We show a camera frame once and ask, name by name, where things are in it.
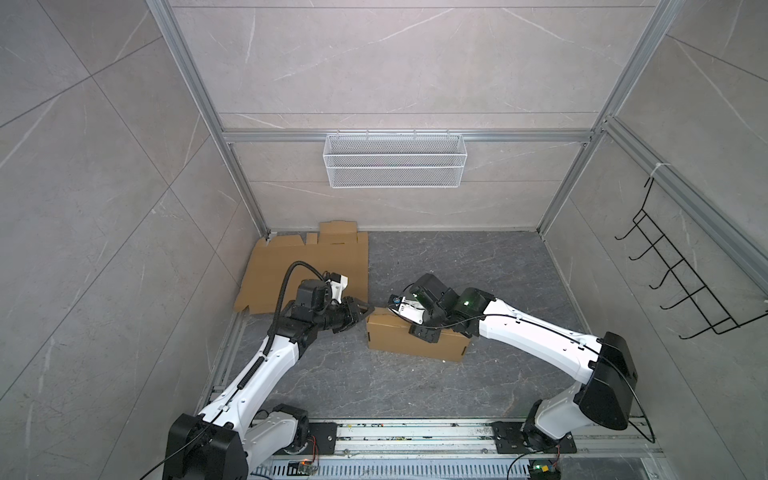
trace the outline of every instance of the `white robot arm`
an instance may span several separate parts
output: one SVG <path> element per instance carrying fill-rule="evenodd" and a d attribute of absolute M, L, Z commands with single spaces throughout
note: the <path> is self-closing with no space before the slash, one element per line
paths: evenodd
<path fill-rule="evenodd" d="M 578 427 L 597 423 L 627 428 L 637 382 L 623 338 L 606 333 L 573 332 L 517 310 L 490 293 L 468 288 L 459 296 L 431 273 L 402 295 L 389 298 L 389 309 L 411 325 L 410 333 L 437 342 L 441 329 L 484 336 L 517 347 L 558 367 L 575 383 L 549 400 L 539 400 L 523 425 L 534 450 L 556 446 Z"/>
<path fill-rule="evenodd" d="M 318 280 L 304 280 L 296 300 L 282 310 L 288 279 L 299 265 L 312 270 Z M 305 449 L 309 432 L 306 411 L 278 405 L 265 419 L 255 417 L 278 380 L 296 364 L 320 330 L 343 332 L 373 310 L 351 296 L 343 297 L 346 286 L 343 275 L 320 274 L 304 262 L 289 267 L 272 326 L 259 351 L 218 398 L 196 416 L 180 415 L 171 426 L 163 478 L 246 478 L 278 450 L 300 453 Z"/>

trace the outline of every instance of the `gray tile wall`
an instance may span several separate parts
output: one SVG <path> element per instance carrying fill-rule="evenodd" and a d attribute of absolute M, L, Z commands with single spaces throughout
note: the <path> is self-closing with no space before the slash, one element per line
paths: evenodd
<path fill-rule="evenodd" d="M 681 478 L 762 478 L 768 441 L 765 398 L 768 320 L 716 335 L 682 340 L 707 326 L 653 252 L 632 227 L 647 174 L 607 140 L 590 160 L 547 243 L 561 275 L 595 334 L 614 331 L 630 342 L 640 381 L 638 395 L 661 446 Z M 725 307 L 744 321 L 766 309 L 764 294 L 657 185 L 646 210 Z M 645 227 L 653 230 L 650 224 Z M 650 233 L 653 240 L 658 238 Z M 662 249 L 671 263 L 671 249 Z M 684 267 L 677 274 L 689 291 L 698 287 Z M 702 293 L 697 299 L 711 319 L 724 317 Z"/>
<path fill-rule="evenodd" d="M 0 477 L 137 478 L 256 230 L 144 2 L 0 18 Z"/>
<path fill-rule="evenodd" d="M 591 128 L 656 2 L 171 4 L 225 128 Z M 321 145 L 237 145 L 288 230 L 533 230 L 578 146 L 468 149 L 458 189 L 332 190 Z"/>
<path fill-rule="evenodd" d="M 195 0 L 174 13 L 227 127 L 591 127 L 654 2 L 555 4 Z"/>
<path fill-rule="evenodd" d="M 766 249 L 767 25 L 768 4 L 760 0 L 687 0 L 618 115 Z M 715 457 L 722 459 L 720 468 L 732 468 L 731 459 L 738 464 L 738 469 L 722 476 L 765 478 L 768 455 L 762 445 L 768 441 L 768 355 L 755 347 L 768 341 L 768 321 L 757 320 L 722 336 L 705 333 L 691 340 L 677 338 L 703 328 L 700 315 L 690 302 L 660 310 L 659 305 L 682 297 L 680 289 L 673 284 L 655 291 L 647 288 L 663 275 L 658 259 L 650 256 L 630 262 L 627 254 L 636 254 L 638 246 L 633 246 L 632 239 L 617 242 L 612 237 L 623 234 L 620 225 L 629 225 L 628 215 L 636 208 L 632 201 L 637 203 L 644 177 L 614 145 L 606 145 L 590 162 L 571 199 L 722 438 L 727 450 Z M 765 295 L 672 200 L 659 190 L 651 194 L 649 204 L 667 235 L 738 320 L 764 313 Z M 706 295 L 699 299 L 705 313 L 722 318 Z M 671 435 L 666 442 L 673 439 L 682 440 Z"/>
<path fill-rule="evenodd" d="M 768 250 L 768 2 L 688 0 L 619 118 Z"/>
<path fill-rule="evenodd" d="M 236 144 L 270 227 L 356 220 L 374 230 L 533 230 L 578 143 L 468 143 L 458 188 L 333 189 L 322 143 Z"/>

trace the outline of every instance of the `floor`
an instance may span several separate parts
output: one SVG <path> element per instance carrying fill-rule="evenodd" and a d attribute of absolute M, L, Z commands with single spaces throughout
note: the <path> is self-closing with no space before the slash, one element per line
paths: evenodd
<path fill-rule="evenodd" d="M 372 232 L 369 299 L 433 272 L 461 291 L 475 286 L 516 308 L 583 330 L 544 244 L 532 232 Z M 251 316 L 234 360 L 236 375 L 258 350 L 271 314 Z M 358 325 L 321 332 L 264 403 L 285 402 L 315 418 L 519 417 L 572 384 L 548 363 L 505 344 L 473 338 L 461 363 L 369 350 Z M 636 458 L 564 458 L 563 479 L 643 478 Z"/>

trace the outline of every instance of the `wire mesh basket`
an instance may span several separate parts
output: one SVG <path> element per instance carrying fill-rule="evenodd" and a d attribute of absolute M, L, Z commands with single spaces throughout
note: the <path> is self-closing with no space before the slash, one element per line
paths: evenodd
<path fill-rule="evenodd" d="M 467 149 L 460 134 L 332 134 L 323 159 L 333 188 L 458 187 Z"/>

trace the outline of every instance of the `wall hook rack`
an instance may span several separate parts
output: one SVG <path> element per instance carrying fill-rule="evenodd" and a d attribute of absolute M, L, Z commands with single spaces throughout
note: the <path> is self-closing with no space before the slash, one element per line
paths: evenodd
<path fill-rule="evenodd" d="M 680 305 L 681 303 L 685 302 L 686 300 L 690 300 L 694 304 L 694 306 L 696 307 L 696 310 L 698 310 L 698 312 L 701 314 L 701 316 L 707 322 L 707 325 L 709 325 L 707 328 L 702 329 L 701 331 L 696 332 L 693 335 L 690 335 L 690 336 L 678 335 L 678 336 L 681 339 L 683 339 L 683 340 L 688 340 L 688 339 L 694 338 L 695 336 L 699 336 L 702 333 L 707 332 L 709 330 L 712 330 L 717 335 L 722 335 L 723 333 L 727 333 L 727 332 L 729 332 L 729 331 L 731 331 L 733 329 L 741 328 L 742 326 L 745 326 L 748 323 L 752 323 L 755 320 L 758 320 L 758 319 L 761 319 L 761 318 L 763 318 L 765 316 L 768 316 L 768 310 L 766 310 L 766 312 L 763 315 L 756 316 L 756 317 L 754 317 L 752 319 L 747 320 L 746 322 L 741 322 L 740 323 L 736 319 L 733 318 L 733 316 L 730 314 L 730 312 L 728 312 L 728 309 L 720 302 L 720 299 L 717 298 L 717 296 L 709 288 L 707 283 L 704 282 L 704 280 L 701 278 L 701 276 L 699 276 L 699 273 L 690 265 L 690 263 L 688 263 L 688 260 L 683 256 L 682 253 L 680 253 L 680 251 L 677 249 L 675 244 L 672 243 L 672 240 L 670 240 L 670 238 L 667 237 L 667 235 L 664 233 L 664 231 L 661 228 L 659 228 L 658 224 L 654 221 L 654 219 L 645 210 L 645 204 L 646 204 L 646 202 L 648 202 L 648 194 L 650 193 L 650 189 L 653 187 L 653 185 L 654 185 L 654 178 L 653 177 L 649 177 L 648 180 L 646 180 L 645 185 L 644 185 L 644 187 L 647 187 L 647 190 L 645 192 L 645 198 L 643 199 L 643 204 L 640 207 L 640 210 L 634 215 L 634 217 L 632 217 L 632 223 L 634 225 L 622 237 L 614 237 L 614 238 L 616 240 L 624 240 L 625 238 L 627 238 L 629 236 L 630 233 L 632 233 L 635 230 L 637 230 L 640 233 L 642 233 L 643 237 L 645 238 L 645 240 L 647 240 L 647 242 L 650 244 L 650 246 L 647 249 L 645 249 L 645 251 L 643 253 L 641 253 L 638 257 L 629 257 L 629 260 L 632 260 L 632 261 L 639 260 L 646 253 L 648 253 L 648 252 L 653 250 L 659 256 L 659 258 L 661 258 L 661 261 L 664 262 L 664 265 L 667 267 L 667 272 L 664 273 L 664 276 L 661 278 L 661 281 L 659 282 L 658 285 L 653 286 L 653 285 L 649 284 L 648 286 L 652 290 L 658 290 L 659 288 L 661 288 L 662 285 L 664 285 L 664 282 L 667 280 L 667 278 L 671 274 L 672 277 L 680 285 L 680 288 L 682 288 L 683 291 L 685 292 L 685 296 L 683 298 L 681 298 L 680 300 L 678 300 L 673 305 L 670 305 L 670 306 L 659 305 L 659 307 L 662 310 L 670 310 L 670 309 L 673 309 L 674 307 Z M 660 236 L 656 240 L 652 240 L 649 237 L 648 232 L 646 230 L 643 230 L 643 227 L 641 226 L 641 222 L 643 220 L 646 220 L 646 219 L 648 221 L 650 221 L 650 223 L 652 223 L 653 226 L 656 228 L 656 230 L 658 230 L 658 232 L 660 233 Z M 666 243 L 672 248 L 672 250 L 679 256 L 679 258 L 680 258 L 679 260 L 677 260 L 674 263 L 671 263 L 670 261 L 667 261 L 667 259 L 661 254 L 661 252 L 657 248 L 657 245 L 660 245 L 660 242 L 662 240 L 665 240 Z M 677 268 L 677 267 L 679 267 L 681 265 L 682 266 L 687 266 L 688 269 L 691 272 L 693 272 L 693 274 L 696 276 L 696 278 L 699 280 L 699 282 L 701 282 L 701 287 L 697 288 L 696 290 L 692 290 L 692 291 L 688 290 L 688 288 L 683 284 L 682 280 L 680 280 L 680 277 L 678 276 L 677 272 L 675 272 L 675 268 Z M 720 308 L 723 310 L 723 314 L 725 315 L 725 318 L 722 319 L 722 320 L 716 321 L 715 323 L 712 323 L 712 321 L 709 319 L 709 317 L 707 317 L 707 315 L 701 309 L 701 306 L 697 302 L 696 297 L 694 297 L 694 295 L 697 295 L 698 293 L 704 293 L 704 294 L 710 295 L 714 299 L 714 301 L 717 302 L 717 305 L 719 305 Z M 721 327 L 722 328 L 721 330 L 716 329 L 716 327 L 721 326 L 721 325 L 723 326 L 723 327 Z"/>

